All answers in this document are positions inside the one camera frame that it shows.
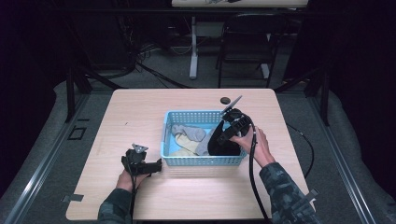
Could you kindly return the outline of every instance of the blue plastic basket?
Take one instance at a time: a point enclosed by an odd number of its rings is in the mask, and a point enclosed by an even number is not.
[[[163,140],[161,141],[161,156],[170,166],[229,166],[239,165],[247,153],[241,148],[239,156],[198,156],[198,157],[171,157],[174,151],[179,150],[175,137],[172,135],[172,126],[182,124],[203,128],[206,133],[217,127],[221,121],[219,110],[212,111],[168,111],[163,121]]]

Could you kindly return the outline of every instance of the white desk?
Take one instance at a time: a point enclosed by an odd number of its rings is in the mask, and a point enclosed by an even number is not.
[[[272,90],[183,89],[118,90],[108,105],[78,181],[75,194],[81,202],[70,202],[66,216],[71,220],[97,218],[100,204],[115,188],[123,166],[121,156],[136,143],[148,147],[147,162],[160,156],[163,119],[168,110],[222,110],[219,99],[236,99],[235,108],[248,114],[263,128],[271,151],[301,188],[308,193],[289,132]],[[271,217],[269,196],[258,175],[257,189]],[[248,177],[248,157],[239,166],[168,166],[143,181],[134,207],[136,220],[255,219],[262,213]]]
[[[173,0],[172,7],[306,7],[308,0],[240,0],[229,3],[226,0],[217,3],[210,3],[210,0]],[[195,17],[191,20],[191,65],[190,79],[197,78],[198,53],[196,46],[196,21]],[[268,67],[262,66],[268,74]]]

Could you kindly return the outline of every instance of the office chair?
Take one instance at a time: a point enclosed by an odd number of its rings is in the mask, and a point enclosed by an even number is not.
[[[269,64],[269,87],[276,59],[279,40],[288,28],[289,22],[280,14],[244,13],[231,16],[225,23],[221,34],[219,57],[218,88],[221,87],[222,66],[224,63],[262,63]]]

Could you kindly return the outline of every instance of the wooden table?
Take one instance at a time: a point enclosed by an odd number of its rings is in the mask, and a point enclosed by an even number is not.
[[[229,3],[225,0],[210,3],[210,0],[173,0],[173,7],[306,7],[308,0],[240,0]]]
[[[222,110],[221,97],[236,99],[235,108],[250,115],[267,134],[276,160],[290,173],[303,193],[308,189],[276,95],[266,89],[185,89],[115,91],[92,145],[66,216],[96,219],[100,204],[115,188],[123,166],[121,156],[132,143],[149,147],[146,162],[160,156],[163,120],[168,110]],[[257,188],[270,217],[269,196],[255,162]],[[239,166],[168,166],[140,186],[134,207],[136,220],[254,219],[262,213],[248,178],[248,157]]]

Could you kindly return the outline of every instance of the sleeve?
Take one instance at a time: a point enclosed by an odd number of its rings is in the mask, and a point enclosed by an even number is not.
[[[271,199],[273,223],[321,223],[305,195],[279,163],[262,167],[260,178]]]
[[[100,205],[98,212],[99,223],[128,223],[129,207],[132,193],[125,189],[113,189],[105,201]]]

